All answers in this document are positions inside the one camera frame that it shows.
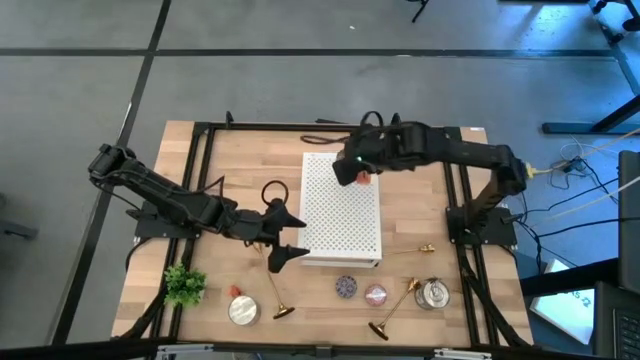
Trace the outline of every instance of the small round tin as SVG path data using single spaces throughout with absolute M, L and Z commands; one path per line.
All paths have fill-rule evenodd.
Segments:
M 255 324 L 260 318 L 260 307 L 252 298 L 241 295 L 234 298 L 229 304 L 229 319 L 242 326 Z
M 382 285 L 373 284 L 364 291 L 364 300 L 371 306 L 380 306 L 387 301 L 387 290 Z
M 440 279 L 431 278 L 422 281 L 422 287 L 415 291 L 416 303 L 425 310 L 442 309 L 447 306 L 451 296 L 449 289 Z
M 351 276 L 340 276 L 336 281 L 336 291 L 341 298 L 349 299 L 356 294 L 358 284 Z

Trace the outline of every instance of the wooden table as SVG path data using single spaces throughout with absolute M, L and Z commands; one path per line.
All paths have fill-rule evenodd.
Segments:
M 193 126 L 194 123 L 188 121 L 167 122 L 160 144 L 155 171 L 177 183 L 182 179 Z M 465 140 L 487 141 L 484 129 L 462 128 L 461 131 Z M 225 175 L 224 195 L 236 200 L 239 208 L 262 212 L 265 208 L 260 199 L 263 185 L 270 180 L 282 180 L 291 192 L 287 207 L 297 215 L 303 152 L 336 152 L 341 146 L 305 144 L 299 140 L 301 134 L 216 131 L 207 183 Z M 330 133 L 329 136 L 342 134 Z M 191 189 L 196 187 L 204 141 L 200 144 Z M 476 196 L 488 182 L 489 171 L 469 168 L 469 177 Z M 456 181 L 458 201 L 462 203 L 459 178 Z M 217 188 L 211 190 L 212 193 L 217 191 Z M 267 191 L 266 198 L 282 196 L 281 192 L 274 186 Z M 306 345 L 468 346 L 455 248 L 449 243 L 445 225 L 444 208 L 447 205 L 442 164 L 420 167 L 415 172 L 383 174 L 380 177 L 383 252 L 417 248 L 426 243 L 432 243 L 436 252 L 388 256 L 373 269 L 302 266 L 299 260 L 290 261 L 280 274 L 274 275 L 274 281 L 285 304 L 295 306 L 297 310 L 279 320 L 271 318 L 277 310 L 277 302 L 257 253 L 252 248 L 245 248 L 241 241 L 203 233 L 195 244 L 192 268 L 207 274 L 207 288 L 202 303 L 183 312 L 179 339 Z M 296 244 L 295 229 L 285 229 L 281 235 L 284 244 Z M 153 239 L 131 258 L 113 335 L 129 329 L 156 295 L 167 244 L 166 239 Z M 497 246 L 483 249 L 494 302 L 518 334 L 531 343 L 514 259 Z M 469 260 L 473 262 L 473 256 L 469 256 Z M 358 282 L 358 293 L 349 300 L 339 298 L 334 290 L 340 275 L 352 275 Z M 447 307 L 425 311 L 410 296 L 387 324 L 388 342 L 369 329 L 367 323 L 377 323 L 384 318 L 405 291 L 411 277 L 432 276 L 442 278 L 451 291 L 451 302 Z M 364 300 L 364 289 L 373 283 L 383 285 L 389 292 L 387 302 L 380 308 L 371 307 Z M 261 305 L 262 317 L 252 327 L 237 326 L 228 319 L 227 307 L 231 298 L 227 291 L 232 284 Z M 477 299 L 475 309 L 480 336 L 486 343 L 482 307 Z M 168 309 L 161 334 L 168 333 L 170 318 Z

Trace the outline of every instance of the small gold object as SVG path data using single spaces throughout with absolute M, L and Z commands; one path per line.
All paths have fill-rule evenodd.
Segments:
M 400 300 L 398 300 L 398 302 L 396 303 L 396 306 L 394 306 L 393 309 L 391 309 L 387 317 L 384 318 L 384 320 L 382 320 L 382 322 L 377 325 L 372 322 L 369 322 L 369 327 L 371 328 L 371 330 L 373 330 L 373 332 L 376 333 L 376 335 L 380 336 L 385 341 L 389 340 L 389 337 L 384 332 L 384 327 L 387 326 L 387 321 L 389 321 L 391 316 L 393 316 L 393 313 L 395 313 L 396 310 L 398 310 L 398 307 L 400 307 L 400 304 L 402 304 L 402 301 L 404 300 L 404 298 L 406 298 L 407 295 L 409 295 L 409 293 L 419 288 L 420 288 L 420 281 L 416 278 L 412 278 L 411 281 L 409 282 L 407 292 L 405 292 L 404 295 L 402 295 Z
M 262 264 L 264 265 L 264 270 L 266 271 L 267 277 L 269 278 L 269 282 L 271 283 L 271 288 L 273 289 L 273 293 L 276 295 L 276 299 L 278 299 L 278 312 L 275 315 L 273 315 L 273 319 L 274 320 L 280 319 L 281 317 L 291 314 L 296 308 L 287 307 L 284 305 L 284 303 L 282 303 L 282 300 L 280 300 L 280 294 L 278 293 L 278 288 L 276 288 L 276 284 L 273 282 L 273 278 L 271 277 L 271 273 L 269 272 L 267 262 L 265 261 L 264 255 L 262 253 L 262 245 L 253 244 L 253 248 L 256 249 L 258 254 L 260 254 L 260 259 L 262 259 Z
M 387 255 L 406 254 L 406 253 L 410 253 L 410 252 L 414 252 L 414 251 L 419 251 L 421 253 L 429 254 L 429 253 L 435 252 L 436 248 L 432 244 L 427 244 L 427 245 L 422 245 L 417 249 L 394 251 L 394 252 L 390 252 L 390 253 L 384 253 L 382 255 L 383 256 L 387 256 Z

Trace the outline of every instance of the white perforated box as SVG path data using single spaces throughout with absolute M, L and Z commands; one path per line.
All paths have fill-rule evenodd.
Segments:
M 374 267 L 382 259 L 378 177 L 340 186 L 335 153 L 304 153 L 298 246 L 311 250 L 303 265 Z

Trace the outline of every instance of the gray floor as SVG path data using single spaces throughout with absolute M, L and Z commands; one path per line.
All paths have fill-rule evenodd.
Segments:
M 161 1 L 0 1 L 0 48 L 146 48 Z M 614 5 L 601 21 L 621 23 Z M 417 24 L 415 3 L 383 0 L 174 0 L 161 48 L 376 48 L 603 50 L 607 42 L 586 5 L 541 6 L 494 0 L 432 0 Z M 640 70 L 637 38 L 620 46 Z M 103 142 L 114 142 L 141 58 L 0 57 L 0 191 L 2 215 L 40 229 L 31 242 L 0 239 L 0 347 L 40 345 L 51 323 L 97 191 L 86 166 Z M 151 166 L 166 120 L 312 122 L 318 117 L 356 122 L 368 110 L 432 125 L 482 126 L 492 143 L 512 146 L 538 168 L 560 159 L 568 136 L 543 136 L 547 121 L 594 122 L 633 93 L 609 58 L 411 57 L 157 57 L 129 146 Z M 592 145 L 606 137 L 578 137 Z M 614 151 L 640 151 L 625 140 Z M 565 149 L 576 154 L 575 147 Z M 616 177 L 616 156 L 589 163 L 603 181 Z M 593 186 L 570 178 L 569 190 L 546 176 L 529 183 L 529 208 L 547 206 Z M 554 183 L 563 184 L 557 177 Z M 593 192 L 575 204 L 595 199 Z M 519 199 L 509 206 L 520 209 Z M 70 341 L 108 338 L 124 279 L 124 257 L 135 223 L 112 201 L 72 328 Z M 547 215 L 530 217 L 529 223 Z M 601 202 L 540 233 L 612 218 Z M 579 229 L 543 243 L 575 264 L 617 254 L 615 225 Z M 518 230 L 523 259 L 535 245 Z M 548 260 L 553 254 L 544 251 Z M 523 266 L 521 276 L 530 274 Z M 587 351 L 534 325 L 539 344 Z

